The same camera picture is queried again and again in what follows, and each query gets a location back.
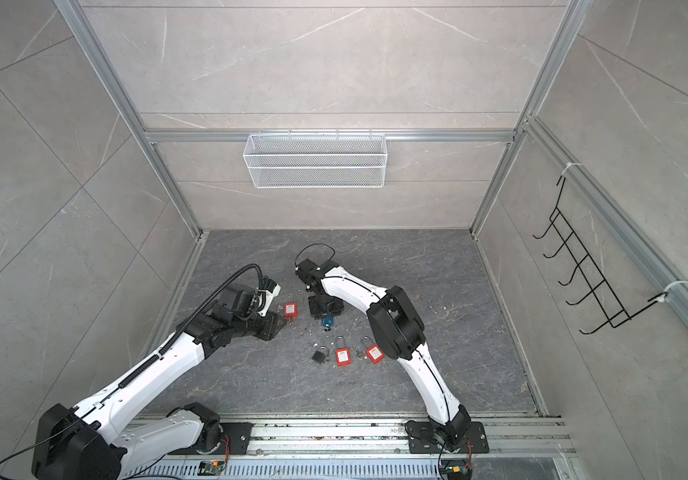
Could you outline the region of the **blue padlock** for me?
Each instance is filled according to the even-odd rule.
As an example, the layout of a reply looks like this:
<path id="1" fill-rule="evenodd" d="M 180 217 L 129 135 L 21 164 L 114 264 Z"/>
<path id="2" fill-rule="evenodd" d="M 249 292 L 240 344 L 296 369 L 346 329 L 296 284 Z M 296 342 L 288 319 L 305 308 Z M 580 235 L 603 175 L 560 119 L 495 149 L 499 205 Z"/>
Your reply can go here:
<path id="1" fill-rule="evenodd" d="M 334 327 L 333 317 L 324 317 L 321 319 L 321 326 L 324 331 L 331 331 Z"/>

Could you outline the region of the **small black padlock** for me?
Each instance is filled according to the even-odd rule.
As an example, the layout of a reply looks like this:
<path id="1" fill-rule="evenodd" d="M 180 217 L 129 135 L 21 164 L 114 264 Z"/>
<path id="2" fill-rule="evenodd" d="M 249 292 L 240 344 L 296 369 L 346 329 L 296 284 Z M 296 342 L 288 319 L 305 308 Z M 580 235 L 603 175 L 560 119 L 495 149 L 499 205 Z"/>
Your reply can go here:
<path id="1" fill-rule="evenodd" d="M 320 345 L 311 356 L 311 360 L 317 364 L 325 364 L 329 361 L 330 351 L 326 345 Z"/>

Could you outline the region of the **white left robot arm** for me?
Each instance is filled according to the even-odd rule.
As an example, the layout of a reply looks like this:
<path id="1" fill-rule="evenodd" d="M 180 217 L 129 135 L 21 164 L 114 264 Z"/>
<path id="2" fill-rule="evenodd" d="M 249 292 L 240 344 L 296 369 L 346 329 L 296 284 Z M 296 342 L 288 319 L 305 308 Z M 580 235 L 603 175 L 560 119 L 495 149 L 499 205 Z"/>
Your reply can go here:
<path id="1" fill-rule="evenodd" d="M 233 339 L 273 339 L 286 323 L 270 309 L 280 291 L 258 265 L 241 267 L 128 372 L 72 407 L 51 407 L 28 448 L 32 475 L 119 479 L 177 450 L 210 454 L 228 449 L 219 415 L 197 402 L 141 427 L 130 423 L 175 380 Z"/>

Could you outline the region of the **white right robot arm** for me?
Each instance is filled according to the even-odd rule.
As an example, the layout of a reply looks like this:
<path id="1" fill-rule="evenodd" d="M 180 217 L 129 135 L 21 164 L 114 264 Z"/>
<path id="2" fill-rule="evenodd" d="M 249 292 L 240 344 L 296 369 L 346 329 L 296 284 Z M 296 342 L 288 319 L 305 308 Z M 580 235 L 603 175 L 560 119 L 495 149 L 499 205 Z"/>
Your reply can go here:
<path id="1" fill-rule="evenodd" d="M 401 287 L 373 285 L 349 273 L 332 258 L 318 264 L 298 254 L 294 270 L 310 293 L 311 316 L 323 325 L 340 315 L 346 304 L 367 316 L 375 341 L 373 347 L 379 351 L 371 357 L 372 361 L 378 363 L 385 358 L 397 361 L 424 402 L 428 414 L 425 427 L 429 430 L 422 436 L 425 442 L 437 442 L 441 452 L 489 451 L 482 425 L 471 419 L 435 365 L 424 322 Z"/>

